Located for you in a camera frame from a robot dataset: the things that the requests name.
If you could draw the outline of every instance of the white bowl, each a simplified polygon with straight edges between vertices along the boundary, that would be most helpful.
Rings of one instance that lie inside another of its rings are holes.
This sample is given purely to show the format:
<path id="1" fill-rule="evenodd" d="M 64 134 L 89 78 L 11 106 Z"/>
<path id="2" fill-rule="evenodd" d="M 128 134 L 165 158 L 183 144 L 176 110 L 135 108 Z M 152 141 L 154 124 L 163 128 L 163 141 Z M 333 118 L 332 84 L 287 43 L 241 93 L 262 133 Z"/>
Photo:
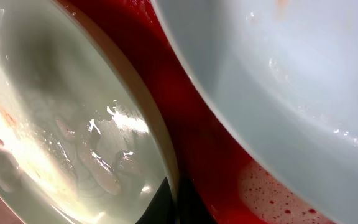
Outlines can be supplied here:
<path id="1" fill-rule="evenodd" d="M 175 154 L 132 65 L 74 11 L 0 2 L 0 197 L 26 223 L 135 223 L 165 178 L 175 198 Z"/>
<path id="2" fill-rule="evenodd" d="M 358 223 L 358 1 L 153 0 L 241 146 L 337 223 Z"/>

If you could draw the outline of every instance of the red surface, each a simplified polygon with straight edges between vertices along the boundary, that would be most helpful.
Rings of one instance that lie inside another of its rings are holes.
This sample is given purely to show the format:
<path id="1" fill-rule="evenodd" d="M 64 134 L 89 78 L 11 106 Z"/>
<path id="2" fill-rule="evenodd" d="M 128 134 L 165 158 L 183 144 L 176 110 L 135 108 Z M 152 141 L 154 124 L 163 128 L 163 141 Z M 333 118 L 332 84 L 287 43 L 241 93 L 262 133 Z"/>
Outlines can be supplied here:
<path id="1" fill-rule="evenodd" d="M 240 178 L 247 175 L 253 178 L 250 172 L 241 173 L 252 158 L 224 129 L 191 84 L 163 34 L 150 1 L 69 1 L 115 41 L 138 71 L 165 120 L 182 175 L 193 180 L 216 221 L 220 224 L 265 223 L 245 206 L 247 200 L 241 199 L 239 193 L 243 191 L 239 187 Z M 256 200 L 279 196 L 276 190 L 271 190 L 269 195 L 258 196 Z M 270 210 L 269 206 L 275 202 L 269 200 L 258 202 L 260 208 Z M 301 202 L 298 197 L 293 201 L 294 204 Z M 280 216 L 273 217 L 273 223 L 280 223 L 277 218 Z"/>

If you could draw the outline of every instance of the red liquid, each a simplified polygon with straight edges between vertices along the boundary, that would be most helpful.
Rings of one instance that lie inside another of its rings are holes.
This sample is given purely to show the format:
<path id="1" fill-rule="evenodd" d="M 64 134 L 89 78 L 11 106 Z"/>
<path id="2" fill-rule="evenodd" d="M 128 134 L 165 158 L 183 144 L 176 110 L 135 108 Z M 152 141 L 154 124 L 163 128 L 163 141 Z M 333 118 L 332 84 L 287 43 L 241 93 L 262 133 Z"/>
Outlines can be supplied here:
<path id="1" fill-rule="evenodd" d="M 165 120 L 182 175 L 193 180 L 216 221 L 220 224 L 265 223 L 261 219 L 267 220 L 267 215 L 260 214 L 259 219 L 254 215 L 257 212 L 252 213 L 245 206 L 239 193 L 241 174 L 253 162 L 252 158 L 216 119 L 191 84 L 150 2 L 70 2 L 90 16 L 115 41 L 138 71 Z M 264 203 L 259 205 L 259 209 L 265 206 Z"/>

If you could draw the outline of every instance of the plate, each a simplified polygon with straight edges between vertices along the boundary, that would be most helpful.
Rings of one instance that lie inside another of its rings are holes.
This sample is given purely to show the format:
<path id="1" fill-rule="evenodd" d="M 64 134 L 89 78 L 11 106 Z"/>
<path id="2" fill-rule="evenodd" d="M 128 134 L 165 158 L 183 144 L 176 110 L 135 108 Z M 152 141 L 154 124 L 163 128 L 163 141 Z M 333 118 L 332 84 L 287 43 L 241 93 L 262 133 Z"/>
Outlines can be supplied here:
<path id="1" fill-rule="evenodd" d="M 170 137 L 122 52 L 69 4 L 0 3 L 0 197 L 26 223 L 135 223 Z"/>
<path id="2" fill-rule="evenodd" d="M 358 2 L 152 4 L 237 142 L 332 221 L 358 223 Z"/>

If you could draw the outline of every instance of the dish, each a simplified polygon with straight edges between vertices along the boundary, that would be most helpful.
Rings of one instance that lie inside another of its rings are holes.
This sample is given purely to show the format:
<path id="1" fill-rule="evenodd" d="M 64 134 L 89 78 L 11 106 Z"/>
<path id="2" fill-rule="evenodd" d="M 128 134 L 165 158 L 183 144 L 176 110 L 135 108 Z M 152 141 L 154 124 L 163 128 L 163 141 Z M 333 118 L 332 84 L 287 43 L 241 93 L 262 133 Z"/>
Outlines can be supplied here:
<path id="1" fill-rule="evenodd" d="M 358 223 L 358 3 L 152 4 L 236 141 L 330 219 Z"/>
<path id="2" fill-rule="evenodd" d="M 114 42 L 55 2 L 2 5 L 0 197 L 26 223 L 135 223 L 164 178 L 175 197 L 166 127 Z"/>

